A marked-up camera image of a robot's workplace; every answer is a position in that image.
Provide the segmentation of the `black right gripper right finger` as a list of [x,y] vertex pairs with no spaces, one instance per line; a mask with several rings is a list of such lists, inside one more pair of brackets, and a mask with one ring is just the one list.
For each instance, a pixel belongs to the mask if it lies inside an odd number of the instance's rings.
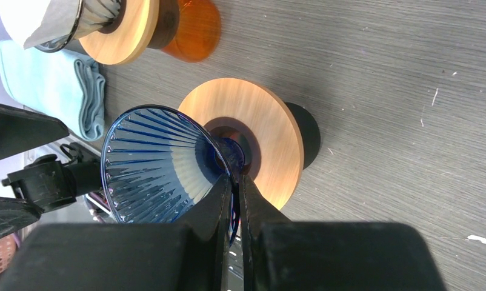
[[292,221],[239,183],[245,290],[445,290],[428,245],[398,222]]

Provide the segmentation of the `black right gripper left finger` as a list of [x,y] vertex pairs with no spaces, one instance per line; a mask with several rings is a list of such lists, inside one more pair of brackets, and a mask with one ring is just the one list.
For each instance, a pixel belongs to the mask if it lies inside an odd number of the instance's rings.
[[172,223],[36,228],[0,290],[225,290],[231,182]]

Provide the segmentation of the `blue ribbed dripper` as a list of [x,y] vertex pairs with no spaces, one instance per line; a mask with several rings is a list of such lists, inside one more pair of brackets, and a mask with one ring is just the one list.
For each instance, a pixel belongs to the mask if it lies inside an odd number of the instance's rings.
[[211,135],[163,105],[127,110],[110,126],[101,152],[104,193],[122,224],[168,223],[185,214],[226,174],[236,185],[241,146]]

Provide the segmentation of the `wooden ring holder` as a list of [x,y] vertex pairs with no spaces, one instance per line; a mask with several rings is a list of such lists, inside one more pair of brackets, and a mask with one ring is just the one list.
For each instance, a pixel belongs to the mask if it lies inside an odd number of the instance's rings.
[[304,145],[281,98],[251,81],[218,78],[193,89],[178,109],[209,132],[241,133],[253,156],[248,174],[268,202],[277,209],[286,205],[302,175]]

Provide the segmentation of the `wooden ring dripper stand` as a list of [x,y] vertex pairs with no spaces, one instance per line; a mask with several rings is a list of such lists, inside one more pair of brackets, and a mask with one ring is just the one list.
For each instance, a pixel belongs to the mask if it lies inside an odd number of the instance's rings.
[[159,18],[159,1],[125,1],[121,21],[110,33],[93,32],[79,39],[95,61],[119,65],[134,61],[148,46]]

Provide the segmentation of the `orange glass carafe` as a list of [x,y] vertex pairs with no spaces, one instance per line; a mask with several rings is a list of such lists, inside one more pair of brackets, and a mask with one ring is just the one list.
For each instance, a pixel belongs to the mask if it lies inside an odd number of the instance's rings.
[[218,45],[221,16],[212,1],[160,1],[159,16],[148,48],[185,62],[208,58]]

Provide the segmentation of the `clear grey ribbed dripper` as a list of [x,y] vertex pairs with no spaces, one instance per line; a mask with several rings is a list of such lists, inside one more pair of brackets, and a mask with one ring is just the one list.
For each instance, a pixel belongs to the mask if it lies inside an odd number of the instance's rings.
[[54,53],[64,49],[70,42],[93,32],[111,32],[107,28],[117,22],[125,9],[125,1],[79,1],[78,11],[69,32],[35,46],[44,53]]

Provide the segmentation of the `white paper coffee filter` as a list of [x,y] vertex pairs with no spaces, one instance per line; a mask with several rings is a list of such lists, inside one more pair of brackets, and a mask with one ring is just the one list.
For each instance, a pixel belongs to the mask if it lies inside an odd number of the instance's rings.
[[83,1],[0,1],[2,24],[24,49],[68,39],[76,30]]

